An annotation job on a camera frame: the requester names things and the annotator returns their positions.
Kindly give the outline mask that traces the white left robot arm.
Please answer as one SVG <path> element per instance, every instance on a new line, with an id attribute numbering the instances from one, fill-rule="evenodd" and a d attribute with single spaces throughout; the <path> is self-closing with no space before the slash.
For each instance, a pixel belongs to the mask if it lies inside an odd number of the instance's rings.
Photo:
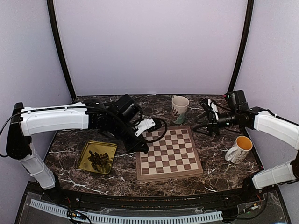
<path id="1" fill-rule="evenodd" d="M 68 129 L 98 129 L 120 139 L 131 152 L 148 152 L 143 132 L 155 126 L 153 119 L 140 119 L 131 123 L 132 118 L 141 113 L 140 106 L 124 95 L 116 102 L 105 104 L 91 100 L 54 107 L 14 106 L 9 124 L 5 157 L 18 160 L 34 177 L 47 195 L 55 203 L 63 203 L 66 193 L 58 187 L 58 180 L 37 154 L 32 143 L 32 135 Z"/>

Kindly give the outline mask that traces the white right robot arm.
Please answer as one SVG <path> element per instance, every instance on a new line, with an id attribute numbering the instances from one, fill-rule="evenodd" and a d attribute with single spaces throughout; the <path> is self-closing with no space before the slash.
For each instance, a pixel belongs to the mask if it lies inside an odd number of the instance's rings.
<path id="1" fill-rule="evenodd" d="M 198 119 L 206 117 L 207 120 L 198 123 L 193 128 L 194 132 L 213 136 L 219 135 L 221 128 L 239 125 L 267 133 L 298 150 L 298 124 L 278 116 L 269 109 L 261 107 L 249 108 L 243 90 L 228 92 L 224 95 L 224 99 L 228 104 L 226 108 L 227 113 L 219 113 L 217 110 L 218 105 L 212 100 L 202 98 L 199 101 L 199 104 L 204 109 L 204 113 Z M 249 178 L 249 184 L 239 191 L 238 198 L 242 202 L 247 203 L 256 196 L 256 189 L 283 183 L 294 183 L 298 180 L 299 159 L 296 157 L 292 161 L 254 174 Z"/>

